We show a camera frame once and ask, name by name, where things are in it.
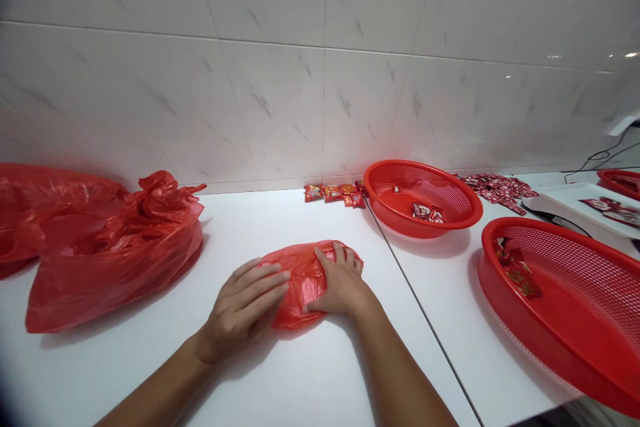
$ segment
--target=finger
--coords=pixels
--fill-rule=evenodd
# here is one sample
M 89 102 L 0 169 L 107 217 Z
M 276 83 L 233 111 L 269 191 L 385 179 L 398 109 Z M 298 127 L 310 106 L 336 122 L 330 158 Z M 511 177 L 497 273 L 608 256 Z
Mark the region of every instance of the finger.
M 309 312 L 324 312 L 324 302 L 323 302 L 323 298 L 325 296 L 322 296 L 316 300 L 312 300 L 311 302 L 309 302 L 307 305 L 305 305 L 304 307 L 302 307 L 302 312 L 304 314 L 308 314 Z
M 355 252 L 351 249 L 345 250 L 347 253 L 347 266 L 350 268 L 354 268 L 355 264 L 353 260 L 355 259 Z
M 291 272 L 289 270 L 279 272 L 271 277 L 261 278 L 231 298 L 232 302 L 235 304 L 235 309 L 243 309 L 265 292 L 285 283 L 290 278 Z
M 278 314 L 278 309 L 282 305 L 282 300 L 267 310 L 267 313 L 260 317 L 251 326 L 250 338 L 252 342 L 260 342 L 265 334 L 269 331 L 275 316 Z
M 325 270 L 325 274 L 326 274 L 329 271 L 329 269 L 331 269 L 333 262 L 318 247 L 313 249 L 313 251 L 315 252 L 315 256 L 320 261 L 320 265 L 322 265 L 322 268 Z
M 248 306 L 243 308 L 239 315 L 239 323 L 243 327 L 250 326 L 253 322 L 263 316 L 267 310 L 280 302 L 289 290 L 289 284 L 282 284 L 274 289 L 269 290 L 266 294 L 262 294 Z
M 229 276 L 229 278 L 227 279 L 225 284 L 222 286 L 222 288 L 224 289 L 224 288 L 227 288 L 227 287 L 232 286 L 233 284 L 235 284 L 235 282 L 237 282 L 240 277 L 242 277 L 245 273 L 247 273 L 249 270 L 254 268 L 256 265 L 258 265 L 261 260 L 262 260 L 262 257 L 255 258 L 255 259 L 249 260 L 247 263 L 242 264 L 241 266 L 239 266 Z
M 333 242 L 333 249 L 335 250 L 335 263 L 345 261 L 345 250 L 338 242 Z
M 269 264 L 261 267 L 256 267 L 245 272 L 236 282 L 229 288 L 229 295 L 234 296 L 239 292 L 242 292 L 245 288 L 249 287 L 254 282 L 257 282 L 261 278 L 270 276 L 275 272 L 280 272 L 280 264 Z

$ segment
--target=round red basket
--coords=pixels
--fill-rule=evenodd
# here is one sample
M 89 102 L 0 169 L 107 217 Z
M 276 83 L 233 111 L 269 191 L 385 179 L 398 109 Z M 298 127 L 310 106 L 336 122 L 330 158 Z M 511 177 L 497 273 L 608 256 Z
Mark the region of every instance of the round red basket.
M 471 227 L 482 216 L 482 203 L 473 190 L 453 175 L 423 163 L 408 160 L 374 163 L 365 172 L 365 186 L 376 217 L 408 237 L 436 238 L 449 230 Z M 444 223 L 414 218 L 413 202 L 440 207 Z
M 494 241 L 521 250 L 542 295 L 525 297 Z M 608 407 L 640 418 L 640 263 L 562 227 L 522 218 L 489 222 L 478 276 L 511 333 L 544 365 Z
M 598 185 L 632 199 L 640 200 L 640 192 L 632 190 L 625 183 L 640 185 L 640 173 L 626 170 L 598 170 Z

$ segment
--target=red colander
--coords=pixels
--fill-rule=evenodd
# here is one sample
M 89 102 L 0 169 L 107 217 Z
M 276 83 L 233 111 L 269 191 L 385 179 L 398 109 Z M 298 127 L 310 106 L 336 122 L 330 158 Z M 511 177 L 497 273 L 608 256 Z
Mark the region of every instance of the red colander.
M 445 171 L 408 160 L 383 160 L 365 172 L 369 204 L 378 219 L 412 238 L 428 239 L 471 227 L 482 216 L 482 203 L 464 182 Z M 443 224 L 413 217 L 413 202 L 440 207 Z
M 640 185 L 640 173 L 627 170 L 598 170 L 598 177 L 598 185 L 601 187 L 640 200 L 640 192 L 631 189 L 629 185 Z
M 495 240 L 521 250 L 542 295 L 525 297 Z M 478 276 L 511 333 L 556 375 L 598 402 L 640 418 L 640 262 L 562 227 L 523 218 L 489 222 Z

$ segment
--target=forearm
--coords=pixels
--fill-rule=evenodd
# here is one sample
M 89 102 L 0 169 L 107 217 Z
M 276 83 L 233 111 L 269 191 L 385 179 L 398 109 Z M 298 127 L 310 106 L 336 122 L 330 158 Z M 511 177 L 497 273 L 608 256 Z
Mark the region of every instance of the forearm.
M 381 427 L 456 426 L 377 299 L 351 315 Z
M 190 337 L 96 427 L 170 427 L 208 383 L 213 370 L 195 355 L 195 337 Z

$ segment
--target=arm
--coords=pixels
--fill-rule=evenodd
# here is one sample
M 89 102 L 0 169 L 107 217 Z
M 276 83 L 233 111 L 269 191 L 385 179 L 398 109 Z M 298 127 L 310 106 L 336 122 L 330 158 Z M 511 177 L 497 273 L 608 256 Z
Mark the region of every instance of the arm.
M 313 312 L 349 316 L 360 340 L 382 427 L 446 426 L 456 421 L 391 325 L 382 305 L 362 280 L 362 263 L 337 242 L 335 263 L 316 249 L 327 274 L 327 291 L 307 305 Z
M 234 352 L 258 342 L 289 288 L 280 265 L 251 260 L 220 289 L 205 325 L 96 427 L 170 427 Z

